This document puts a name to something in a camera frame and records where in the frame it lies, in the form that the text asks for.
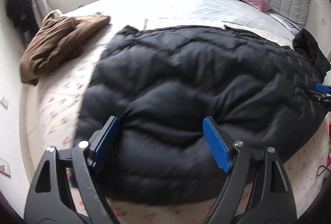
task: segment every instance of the floor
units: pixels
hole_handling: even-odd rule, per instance
[[[39,111],[37,93],[37,87],[28,86],[26,96],[26,130],[34,169],[37,168],[41,156],[44,153],[43,137],[40,133],[38,121]]]

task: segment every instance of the clamp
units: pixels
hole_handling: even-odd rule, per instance
[[[315,91],[309,91],[312,99],[315,102],[321,103],[327,110],[331,111],[331,86],[315,84],[314,87]]]
[[[203,134],[219,168],[227,174],[225,185],[203,224],[293,224],[297,220],[294,196],[282,162],[272,147],[248,148],[219,129],[212,119],[203,120]],[[120,121],[110,117],[89,141],[66,150],[47,147],[28,193],[24,220],[27,224],[120,224],[93,176],[103,169],[120,132]],[[235,216],[249,167],[256,170],[246,211]],[[73,168],[88,217],[76,211],[66,168]]]

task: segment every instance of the black coat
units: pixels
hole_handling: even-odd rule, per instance
[[[204,117],[287,161],[327,114],[309,95],[321,82],[291,48],[248,31],[127,26],[96,66],[74,146],[115,115],[121,134],[97,179],[107,196],[150,205],[208,200],[226,175],[202,134]]]
[[[29,31],[31,38],[36,35],[39,28],[34,18],[31,0],[7,0],[7,16],[13,20],[14,27],[20,32]]]

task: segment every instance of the hanging clothes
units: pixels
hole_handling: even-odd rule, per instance
[[[39,30],[31,0],[7,0],[6,10],[7,16],[13,20],[14,27],[19,28],[22,41],[27,47]]]

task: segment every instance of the blue gripper pad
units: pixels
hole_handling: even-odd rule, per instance
[[[115,117],[95,149],[93,163],[91,165],[93,171],[98,171],[105,165],[119,132],[120,120]]]
[[[330,93],[331,89],[329,86],[324,86],[321,84],[315,84],[315,90],[322,93]]]
[[[202,122],[202,132],[207,140],[218,167],[228,173],[232,168],[232,164],[229,159],[229,149],[208,118],[204,118]]]

